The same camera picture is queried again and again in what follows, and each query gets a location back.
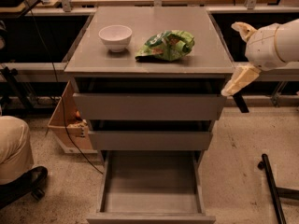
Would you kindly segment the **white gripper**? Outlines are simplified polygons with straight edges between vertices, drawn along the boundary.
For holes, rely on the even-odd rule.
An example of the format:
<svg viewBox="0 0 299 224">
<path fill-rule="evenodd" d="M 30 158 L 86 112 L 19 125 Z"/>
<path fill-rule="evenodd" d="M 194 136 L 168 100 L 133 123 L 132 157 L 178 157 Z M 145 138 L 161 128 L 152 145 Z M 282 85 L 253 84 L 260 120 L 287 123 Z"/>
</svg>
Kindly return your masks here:
<svg viewBox="0 0 299 224">
<path fill-rule="evenodd" d="M 231 27 L 239 32 L 244 42 L 247 42 L 245 56 L 250 63 L 239 64 L 236 67 L 230 80 L 221 90 L 222 96 L 235 95 L 257 79 L 261 70 L 269 71 L 286 65 L 277 50 L 277 31 L 280 27 L 278 23 L 257 31 L 242 21 L 234 22 Z"/>
</svg>

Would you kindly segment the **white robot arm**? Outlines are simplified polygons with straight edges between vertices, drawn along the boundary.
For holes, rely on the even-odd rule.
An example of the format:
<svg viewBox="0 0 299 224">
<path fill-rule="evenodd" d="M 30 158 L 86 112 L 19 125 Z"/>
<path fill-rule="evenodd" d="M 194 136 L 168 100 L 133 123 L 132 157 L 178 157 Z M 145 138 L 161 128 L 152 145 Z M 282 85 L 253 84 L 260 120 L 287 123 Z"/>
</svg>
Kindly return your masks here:
<svg viewBox="0 0 299 224">
<path fill-rule="evenodd" d="M 246 43 L 248 64 L 239 64 L 221 91 L 222 96 L 233 96 L 270 71 L 299 61 L 299 20 L 273 23 L 255 29 L 248 23 L 236 21 L 231 27 Z"/>
</svg>

